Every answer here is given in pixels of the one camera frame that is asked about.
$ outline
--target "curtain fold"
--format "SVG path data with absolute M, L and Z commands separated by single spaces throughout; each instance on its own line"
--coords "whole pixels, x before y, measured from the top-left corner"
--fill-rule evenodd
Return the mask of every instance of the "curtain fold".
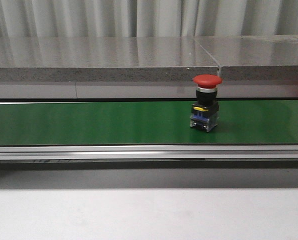
M 0 37 L 298 34 L 298 0 L 0 0 Z

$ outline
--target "transparent switch base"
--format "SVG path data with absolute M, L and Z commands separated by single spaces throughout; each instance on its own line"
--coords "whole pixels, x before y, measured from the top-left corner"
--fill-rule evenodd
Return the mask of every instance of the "transparent switch base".
M 201 117 L 195 114 L 191 114 L 190 127 L 210 132 L 218 124 L 218 112 L 211 117 Z

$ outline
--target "red button cap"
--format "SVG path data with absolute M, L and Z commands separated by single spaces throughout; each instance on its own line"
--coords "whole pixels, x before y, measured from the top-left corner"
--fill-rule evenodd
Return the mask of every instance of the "red button cap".
M 214 89 L 218 84 L 223 82 L 220 77 L 211 74 L 195 76 L 193 81 L 198 84 L 199 88 L 203 89 Z

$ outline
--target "gray stone slab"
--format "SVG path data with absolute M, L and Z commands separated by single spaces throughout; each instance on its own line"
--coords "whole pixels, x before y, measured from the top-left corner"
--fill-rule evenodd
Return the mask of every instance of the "gray stone slab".
M 183 82 L 217 69 L 189 37 L 0 38 L 0 82 Z
M 224 80 L 298 81 L 298 35 L 195 37 Z

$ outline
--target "slab seam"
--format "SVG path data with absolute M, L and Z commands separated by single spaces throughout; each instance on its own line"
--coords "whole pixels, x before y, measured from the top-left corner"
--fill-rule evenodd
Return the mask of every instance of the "slab seam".
M 222 66 L 220 65 L 220 63 L 217 61 L 217 59 L 210 53 L 208 52 L 201 44 L 200 42 L 196 41 L 195 38 L 192 38 L 201 48 L 202 50 L 204 50 L 204 52 L 206 54 L 208 54 L 209 57 L 211 57 L 211 59 L 214 61 L 215 64 L 217 64 L 218 66 L 218 70 L 217 70 L 217 75 L 220 77 L 221 76 L 221 68 Z
M 78 98 L 78 94 L 77 94 L 77 82 L 74 82 L 74 89 L 75 89 L 75 98 Z

